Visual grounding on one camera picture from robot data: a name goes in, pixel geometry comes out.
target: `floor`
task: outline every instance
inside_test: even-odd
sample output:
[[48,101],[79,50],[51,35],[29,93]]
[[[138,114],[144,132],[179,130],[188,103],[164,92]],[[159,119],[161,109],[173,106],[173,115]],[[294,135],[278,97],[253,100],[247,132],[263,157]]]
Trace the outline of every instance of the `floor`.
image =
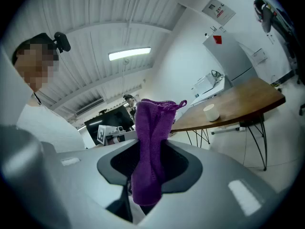
[[[305,103],[305,86],[298,85],[296,80],[294,76],[281,85],[286,103],[264,114],[268,146],[267,171],[263,171],[261,157],[248,129],[215,135],[211,135],[212,129],[209,129],[211,144],[203,141],[202,148],[234,158],[265,180],[276,192],[289,187],[303,164],[305,154],[305,110],[303,116],[299,116],[300,105]],[[250,128],[264,157],[264,140],[254,126]],[[196,146],[195,133],[189,132],[189,135]],[[190,144],[186,132],[179,132],[169,139]]]

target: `ceiling light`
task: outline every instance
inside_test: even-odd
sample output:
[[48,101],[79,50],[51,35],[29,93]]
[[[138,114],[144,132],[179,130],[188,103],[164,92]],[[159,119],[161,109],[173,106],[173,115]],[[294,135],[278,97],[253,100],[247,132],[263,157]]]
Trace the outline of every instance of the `ceiling light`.
[[85,128],[86,126],[83,126],[82,128],[78,129],[78,131],[82,130],[83,128]]
[[94,122],[94,123],[91,123],[90,125],[94,125],[94,124],[97,124],[99,122],[102,122],[102,120],[98,121],[98,122]]
[[119,51],[119,52],[111,52],[109,53],[109,60],[116,60],[120,58],[125,58],[129,56],[134,56],[134,55],[139,55],[139,54],[146,54],[151,51],[152,48],[147,47],[147,48],[137,48],[137,49],[129,49],[129,50],[124,50],[124,51]]

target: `purple towel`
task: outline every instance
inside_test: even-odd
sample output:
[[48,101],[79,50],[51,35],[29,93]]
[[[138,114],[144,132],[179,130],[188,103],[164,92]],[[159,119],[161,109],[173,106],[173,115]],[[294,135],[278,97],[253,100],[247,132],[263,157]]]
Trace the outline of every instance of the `purple towel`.
[[160,161],[161,141],[168,138],[176,110],[186,105],[173,101],[142,99],[137,104],[136,132],[140,140],[140,161],[132,174],[132,197],[136,204],[154,205],[161,198],[165,181]]

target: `wooden table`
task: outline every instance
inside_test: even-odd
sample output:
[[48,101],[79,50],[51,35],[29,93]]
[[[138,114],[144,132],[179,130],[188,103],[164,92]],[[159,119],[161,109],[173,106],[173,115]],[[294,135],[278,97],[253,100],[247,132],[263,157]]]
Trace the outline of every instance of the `wooden table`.
[[[189,108],[183,114],[183,116],[178,119],[175,124],[173,124],[172,132],[193,131],[200,129],[202,131],[203,129],[228,125],[240,121],[251,121],[256,117],[259,117],[261,120],[260,122],[262,130],[260,131],[256,126],[255,127],[260,131],[264,138],[265,162],[250,127],[247,127],[255,140],[263,160],[264,170],[266,170],[267,140],[262,115],[263,113],[285,103],[285,101],[285,96],[278,90],[259,78],[253,78],[244,84],[223,92],[219,96]],[[220,114],[220,117],[213,122],[208,121],[203,112],[204,107],[210,104],[214,104]]]

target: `white ceiling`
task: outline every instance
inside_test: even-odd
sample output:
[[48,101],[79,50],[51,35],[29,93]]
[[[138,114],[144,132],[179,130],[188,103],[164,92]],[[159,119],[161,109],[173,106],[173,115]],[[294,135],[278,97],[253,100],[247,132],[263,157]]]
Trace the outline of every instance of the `white ceiling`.
[[[2,44],[11,56],[39,33],[67,35],[71,50],[60,54],[59,71],[37,95],[68,119],[97,100],[117,104],[139,90],[183,11],[177,0],[27,0]],[[129,57],[124,73],[122,59],[109,61],[110,52],[147,46],[150,54]]]

